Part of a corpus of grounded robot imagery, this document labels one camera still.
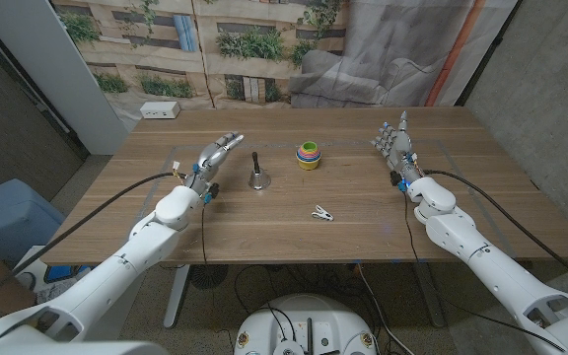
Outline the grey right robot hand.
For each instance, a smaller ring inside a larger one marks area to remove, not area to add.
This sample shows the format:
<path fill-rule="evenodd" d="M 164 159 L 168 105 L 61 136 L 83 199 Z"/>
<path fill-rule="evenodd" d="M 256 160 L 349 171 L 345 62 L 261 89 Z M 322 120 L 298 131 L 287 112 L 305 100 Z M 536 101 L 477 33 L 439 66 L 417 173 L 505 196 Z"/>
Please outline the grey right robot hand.
<path fill-rule="evenodd" d="M 409 187 L 423 177 L 416 167 L 416 154 L 412 150 L 410 137 L 406 131 L 408 114 L 400 115 L 399 124 L 393 127 L 387 122 L 379 129 L 379 135 L 371 144 L 381 153 L 390 169 L 390 180 L 394 186 Z"/>

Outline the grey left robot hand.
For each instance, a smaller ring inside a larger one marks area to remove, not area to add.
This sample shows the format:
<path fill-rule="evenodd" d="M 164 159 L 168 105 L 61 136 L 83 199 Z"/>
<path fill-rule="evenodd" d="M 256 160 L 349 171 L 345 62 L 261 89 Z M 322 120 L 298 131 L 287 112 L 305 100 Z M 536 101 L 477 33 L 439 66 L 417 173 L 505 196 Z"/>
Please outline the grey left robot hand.
<path fill-rule="evenodd" d="M 245 136 L 238 131 L 229 132 L 207 145 L 192 166 L 192 173 L 184 185 L 202 194 L 205 186 L 216 176 L 231 150 L 235 149 Z"/>

